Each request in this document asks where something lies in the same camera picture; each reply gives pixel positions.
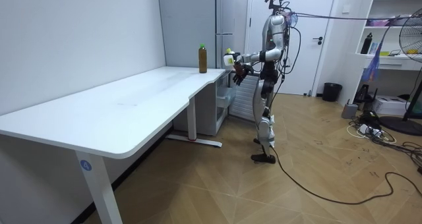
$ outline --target door frame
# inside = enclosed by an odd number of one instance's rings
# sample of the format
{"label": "door frame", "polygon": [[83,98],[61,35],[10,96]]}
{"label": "door frame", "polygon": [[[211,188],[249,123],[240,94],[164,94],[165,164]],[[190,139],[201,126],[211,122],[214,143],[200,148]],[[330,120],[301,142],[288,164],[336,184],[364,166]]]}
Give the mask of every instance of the door frame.
{"label": "door frame", "polygon": [[[338,0],[333,0],[331,4],[330,14],[329,16],[334,16],[336,8],[338,8]],[[245,30],[245,53],[248,52],[249,48],[249,31],[251,29],[250,22],[251,22],[251,15],[252,15],[252,0],[248,0],[248,7],[247,7],[247,16],[246,16],[246,30]],[[323,68],[323,62],[325,61],[325,57],[328,51],[328,43],[331,39],[331,31],[332,31],[333,20],[328,19],[327,28],[325,29],[325,37],[324,42],[322,43],[321,54],[318,59],[318,65],[316,66],[316,73],[314,82],[312,85],[312,96],[317,96],[317,89],[321,78],[321,72]]]}

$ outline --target fan grille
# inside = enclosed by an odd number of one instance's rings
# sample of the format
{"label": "fan grille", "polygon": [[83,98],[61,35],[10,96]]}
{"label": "fan grille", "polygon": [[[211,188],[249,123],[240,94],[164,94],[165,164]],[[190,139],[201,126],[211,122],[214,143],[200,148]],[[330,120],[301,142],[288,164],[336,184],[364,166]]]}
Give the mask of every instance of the fan grille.
{"label": "fan grille", "polygon": [[422,63],[422,9],[414,13],[403,25],[399,41],[403,53]]}

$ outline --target desk leg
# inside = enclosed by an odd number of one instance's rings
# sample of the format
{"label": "desk leg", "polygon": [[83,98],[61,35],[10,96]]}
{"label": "desk leg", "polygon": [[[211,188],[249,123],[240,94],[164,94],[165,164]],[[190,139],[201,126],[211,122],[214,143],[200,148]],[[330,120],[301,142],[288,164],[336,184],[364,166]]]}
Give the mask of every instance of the desk leg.
{"label": "desk leg", "polygon": [[195,97],[192,97],[189,100],[189,105],[187,106],[187,129],[188,137],[178,136],[169,134],[166,138],[173,140],[180,140],[186,142],[194,142],[199,144],[211,145],[221,148],[223,144],[221,142],[215,142],[204,139],[196,139],[196,112],[195,112]]}
{"label": "desk leg", "polygon": [[103,157],[76,152],[86,183],[103,224],[122,224]]}

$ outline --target black trash can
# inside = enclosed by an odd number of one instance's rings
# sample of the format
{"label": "black trash can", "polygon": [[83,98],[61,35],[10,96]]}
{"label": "black trash can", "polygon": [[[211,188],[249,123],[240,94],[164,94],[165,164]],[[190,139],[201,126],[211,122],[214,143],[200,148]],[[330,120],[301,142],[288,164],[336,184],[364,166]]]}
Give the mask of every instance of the black trash can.
{"label": "black trash can", "polygon": [[322,93],[322,99],[324,101],[334,102],[337,100],[338,95],[342,91],[343,86],[337,83],[327,82],[324,84],[324,91]]}

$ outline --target electric fan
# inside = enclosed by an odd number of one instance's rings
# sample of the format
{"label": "electric fan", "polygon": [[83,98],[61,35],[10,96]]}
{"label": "electric fan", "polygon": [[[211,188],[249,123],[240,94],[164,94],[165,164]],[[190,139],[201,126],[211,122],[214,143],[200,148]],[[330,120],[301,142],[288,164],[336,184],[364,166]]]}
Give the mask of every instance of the electric fan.
{"label": "electric fan", "polygon": [[[421,63],[422,67],[422,9],[414,13],[403,25],[399,36],[400,47],[410,59]],[[413,96],[413,99],[406,109],[403,118],[385,116],[380,117],[380,123],[386,128],[408,135],[422,136],[422,125],[412,119],[422,119],[422,115],[412,113],[417,100],[422,92],[422,82]]]}

